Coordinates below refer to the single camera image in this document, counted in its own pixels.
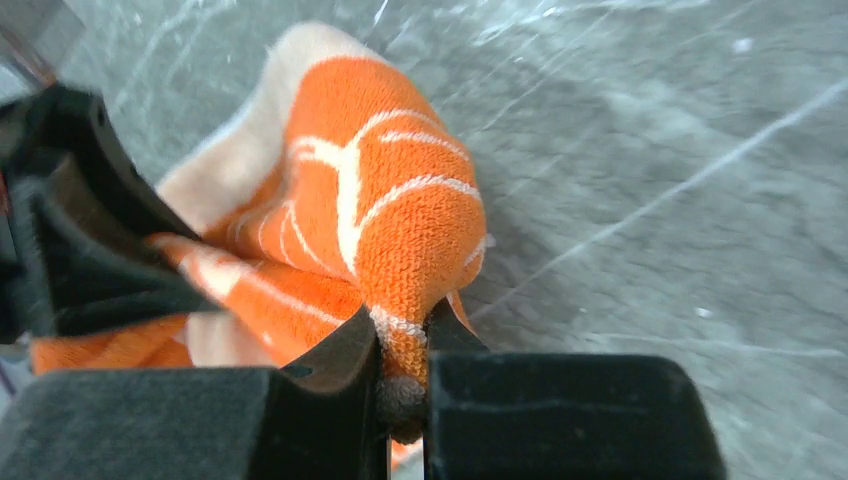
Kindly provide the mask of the orange white patterned towel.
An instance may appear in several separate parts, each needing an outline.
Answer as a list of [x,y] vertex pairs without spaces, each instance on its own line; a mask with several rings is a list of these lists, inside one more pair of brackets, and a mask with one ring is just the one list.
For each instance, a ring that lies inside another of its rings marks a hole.
[[474,165],[415,84],[317,21],[271,47],[240,110],[158,183],[195,239],[149,238],[217,313],[35,340],[34,372],[291,363],[366,309],[382,347],[390,464],[420,452],[427,319],[486,249]]

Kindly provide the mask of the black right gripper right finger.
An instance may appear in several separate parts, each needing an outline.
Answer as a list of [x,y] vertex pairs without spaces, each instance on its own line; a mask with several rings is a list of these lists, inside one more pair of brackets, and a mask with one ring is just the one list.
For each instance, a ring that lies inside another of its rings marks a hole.
[[429,479],[724,479],[699,392],[659,356],[494,352],[428,320]]

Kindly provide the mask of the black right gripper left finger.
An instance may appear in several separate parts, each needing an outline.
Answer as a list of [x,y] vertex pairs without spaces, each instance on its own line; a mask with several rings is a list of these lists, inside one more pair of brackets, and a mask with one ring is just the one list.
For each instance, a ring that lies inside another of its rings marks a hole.
[[365,312],[281,369],[78,370],[1,422],[5,479],[385,479]]

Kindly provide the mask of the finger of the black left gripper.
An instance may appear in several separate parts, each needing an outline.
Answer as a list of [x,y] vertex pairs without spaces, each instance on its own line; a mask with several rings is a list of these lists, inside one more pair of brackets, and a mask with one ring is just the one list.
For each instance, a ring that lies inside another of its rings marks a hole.
[[56,84],[1,108],[1,340],[207,312],[147,239],[195,233],[138,174],[103,99]]

